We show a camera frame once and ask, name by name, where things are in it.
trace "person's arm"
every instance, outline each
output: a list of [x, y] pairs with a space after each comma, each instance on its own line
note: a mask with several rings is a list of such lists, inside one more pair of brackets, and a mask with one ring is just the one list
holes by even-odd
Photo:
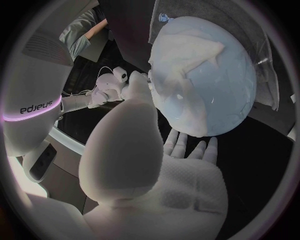
[[86, 34], [84, 34], [84, 36], [86, 36], [86, 38], [90, 40], [93, 36], [99, 33], [107, 24], [108, 21], [104, 19], [103, 21], [99, 22], [96, 26], [93, 26]]

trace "gray sleeve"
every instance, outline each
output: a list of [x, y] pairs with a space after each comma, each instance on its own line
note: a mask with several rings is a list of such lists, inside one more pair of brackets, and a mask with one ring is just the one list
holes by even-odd
[[73, 61], [83, 50], [85, 50], [90, 45], [91, 43], [85, 35], [82, 35], [80, 38], [78, 38], [69, 49]]

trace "light blue balloon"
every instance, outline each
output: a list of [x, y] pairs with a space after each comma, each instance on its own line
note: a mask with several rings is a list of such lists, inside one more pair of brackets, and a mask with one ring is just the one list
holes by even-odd
[[[174, 38], [177, 33], [190, 29], [200, 30], [203, 39], [224, 45], [223, 51], [216, 57], [218, 67], [205, 61], [188, 72], [186, 78], [191, 80], [195, 90], [195, 96], [191, 98], [194, 101], [192, 104], [197, 104], [199, 96], [204, 101], [207, 136], [227, 133], [246, 118], [253, 106], [256, 96], [256, 71], [240, 42], [228, 31], [210, 21], [185, 16], [175, 18], [163, 27], [165, 33], [174, 35]], [[168, 66], [158, 62], [159, 60], [154, 61], [152, 72], [155, 83], [162, 84], [168, 74]], [[183, 112], [182, 102], [178, 100], [177, 94], [182, 94], [180, 87], [162, 103], [162, 113], [169, 122]]]

